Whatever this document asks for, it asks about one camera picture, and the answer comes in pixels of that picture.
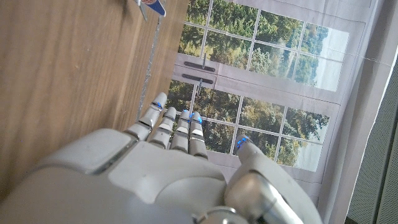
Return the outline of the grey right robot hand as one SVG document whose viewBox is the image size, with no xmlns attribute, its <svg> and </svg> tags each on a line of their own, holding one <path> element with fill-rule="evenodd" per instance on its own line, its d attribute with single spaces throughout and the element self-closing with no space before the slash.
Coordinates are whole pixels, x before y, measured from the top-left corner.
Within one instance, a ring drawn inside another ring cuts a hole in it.
<svg viewBox="0 0 398 224">
<path fill-rule="evenodd" d="M 125 131 L 99 129 L 43 158 L 1 202 L 2 223 L 320 223 L 310 197 L 245 135 L 230 180 L 199 113 L 165 93 Z"/>
</svg>

